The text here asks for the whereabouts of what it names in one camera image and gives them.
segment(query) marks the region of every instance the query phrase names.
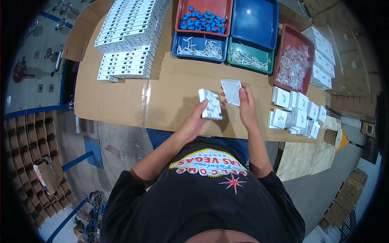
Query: clear plastic part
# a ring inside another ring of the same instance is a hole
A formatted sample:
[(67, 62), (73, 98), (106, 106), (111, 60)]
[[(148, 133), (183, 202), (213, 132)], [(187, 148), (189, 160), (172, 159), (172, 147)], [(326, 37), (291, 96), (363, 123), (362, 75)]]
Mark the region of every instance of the clear plastic part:
[(280, 71), (276, 81), (286, 85), (293, 90), (302, 92), (303, 79), (313, 62), (308, 61), (310, 57), (307, 46), (299, 46), (298, 49), (288, 45), (280, 60)]

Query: blue plastic tray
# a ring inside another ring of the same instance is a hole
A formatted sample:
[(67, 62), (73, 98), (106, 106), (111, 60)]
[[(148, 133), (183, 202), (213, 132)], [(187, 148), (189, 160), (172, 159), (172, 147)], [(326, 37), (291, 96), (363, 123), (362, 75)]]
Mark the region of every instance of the blue plastic tray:
[[(217, 47), (221, 48), (222, 53), (222, 59), (216, 59), (216, 58), (208, 58), (208, 57), (202, 57), (202, 56), (194, 56), (194, 55), (181, 55), (177, 54), (177, 46), (181, 45), (182, 47), (187, 47), (188, 43), (186, 41), (183, 41), (183, 39), (187, 39), (189, 37), (192, 37), (192, 44), (196, 45), (196, 49), (201, 51), (205, 48), (205, 40), (213, 40), (217, 42)], [(209, 60), (216, 63), (222, 63), (226, 60), (227, 57), (227, 47), (228, 47), (228, 37), (219, 37), (216, 35), (205, 35), (204, 34), (197, 34), (197, 33), (186, 33), (186, 32), (175, 32), (174, 33), (174, 39), (173, 39), (173, 47), (172, 47), (172, 54), (173, 56), (176, 56), (178, 58), (183, 59), (195, 59), (195, 60)]]
[(231, 36), (274, 50), (278, 13), (277, 0), (234, 0)]

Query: red star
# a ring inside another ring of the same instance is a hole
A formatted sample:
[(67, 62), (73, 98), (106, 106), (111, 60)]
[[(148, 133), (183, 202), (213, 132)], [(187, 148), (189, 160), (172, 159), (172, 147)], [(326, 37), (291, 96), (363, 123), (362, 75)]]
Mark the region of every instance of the red star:
[(233, 185), (234, 189), (235, 189), (235, 195), (237, 194), (237, 185), (240, 186), (240, 187), (243, 187), (239, 183), (244, 183), (244, 182), (243, 181), (239, 181), (239, 177), (235, 179), (233, 174), (231, 174), (232, 180), (228, 179), (227, 177), (224, 177), (224, 178), (227, 179), (228, 181), (227, 182), (220, 182), (219, 184), (229, 184), (226, 189), (228, 189), (230, 186)]

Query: green plastic tray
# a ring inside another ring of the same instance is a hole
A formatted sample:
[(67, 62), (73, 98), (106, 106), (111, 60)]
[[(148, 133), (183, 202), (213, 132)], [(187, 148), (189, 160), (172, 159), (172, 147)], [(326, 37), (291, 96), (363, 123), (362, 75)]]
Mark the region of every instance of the green plastic tray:
[[(228, 43), (228, 57), (227, 57), (228, 63), (231, 64), (231, 66), (241, 66), (241, 67), (253, 69), (253, 70), (256, 70), (259, 72), (271, 74), (273, 72), (274, 50), (263, 51), (263, 50), (248, 46), (247, 44), (250, 45), (250, 43), (246, 43), (246, 42), (243, 42), (242, 40), (238, 40), (238, 39), (230, 37), (230, 41)], [(268, 69), (265, 70), (265, 69), (255, 68), (252, 66), (248, 66), (248, 65), (244, 65), (241, 63), (236, 63), (236, 62), (231, 61), (232, 50), (238, 50), (238, 49), (241, 51), (241, 53), (243, 55), (251, 54), (254, 57), (256, 57), (260, 62), (263, 62), (263, 63), (267, 62)]]

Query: hand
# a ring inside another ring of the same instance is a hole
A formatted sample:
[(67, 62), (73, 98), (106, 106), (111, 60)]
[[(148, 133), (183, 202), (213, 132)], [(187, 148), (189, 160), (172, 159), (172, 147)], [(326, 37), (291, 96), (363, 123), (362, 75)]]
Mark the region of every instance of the hand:
[(257, 129), (259, 128), (259, 123), (257, 119), (254, 96), (249, 84), (241, 83), (241, 85), (242, 88), (239, 89), (240, 119), (247, 130)]
[(188, 117), (182, 124), (181, 128), (176, 132), (184, 144), (193, 141), (199, 134), (201, 128), (207, 122), (207, 119), (201, 118), (201, 115), (207, 107), (208, 100), (198, 103), (189, 113)]

